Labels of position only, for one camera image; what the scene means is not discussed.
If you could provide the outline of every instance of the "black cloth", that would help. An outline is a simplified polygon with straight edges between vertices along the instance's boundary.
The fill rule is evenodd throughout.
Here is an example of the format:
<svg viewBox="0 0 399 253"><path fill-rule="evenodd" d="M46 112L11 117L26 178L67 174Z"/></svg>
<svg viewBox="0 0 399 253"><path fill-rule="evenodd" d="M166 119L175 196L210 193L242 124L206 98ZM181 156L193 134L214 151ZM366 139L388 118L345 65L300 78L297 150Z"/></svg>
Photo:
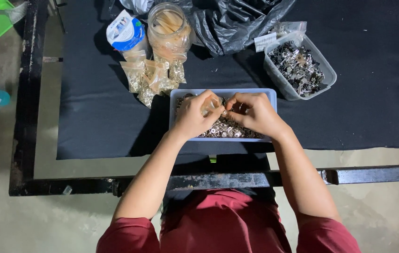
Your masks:
<svg viewBox="0 0 399 253"><path fill-rule="evenodd" d="M106 41L102 1L68 4L58 159L112 158L151 153L168 129L169 98L152 109L128 92ZM278 112L306 149L399 148L399 1L298 0L283 19L307 21L307 35L337 72L337 82L308 101L286 101ZM208 58L192 47L180 88L277 90L253 49ZM189 141L180 154L262 153L270 144Z"/></svg>

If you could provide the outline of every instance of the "light blue plastic tray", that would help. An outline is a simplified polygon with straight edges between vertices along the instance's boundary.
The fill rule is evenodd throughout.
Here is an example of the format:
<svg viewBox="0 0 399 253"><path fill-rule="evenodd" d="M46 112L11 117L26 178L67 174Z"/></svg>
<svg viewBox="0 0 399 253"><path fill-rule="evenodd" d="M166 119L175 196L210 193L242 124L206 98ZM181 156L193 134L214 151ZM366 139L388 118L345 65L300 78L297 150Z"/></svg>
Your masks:
<svg viewBox="0 0 399 253"><path fill-rule="evenodd" d="M206 89L174 89L170 94L170 125L169 128L172 127L176 117L176 100L177 98L183 97L187 93L191 93L193 95L199 95ZM240 93L258 93L263 92L267 95L270 100L271 106L278 111L276 105L276 91L272 89L211 89L213 93L217 94L220 97L230 98L236 92ZM195 137L190 139L189 141L237 141L237 142L271 142L270 138L265 137L263 139L252 139L252 138L203 138L203 137Z"/></svg>

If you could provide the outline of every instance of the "black plastic bag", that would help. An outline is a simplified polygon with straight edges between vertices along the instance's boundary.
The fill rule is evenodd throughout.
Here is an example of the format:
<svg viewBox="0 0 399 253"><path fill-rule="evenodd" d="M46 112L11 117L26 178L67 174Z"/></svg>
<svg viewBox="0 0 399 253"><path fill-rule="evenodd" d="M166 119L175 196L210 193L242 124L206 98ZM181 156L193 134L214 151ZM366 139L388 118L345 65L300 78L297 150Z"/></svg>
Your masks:
<svg viewBox="0 0 399 253"><path fill-rule="evenodd" d="M156 0L178 4L213 56L231 55L267 34L295 0Z"/></svg>

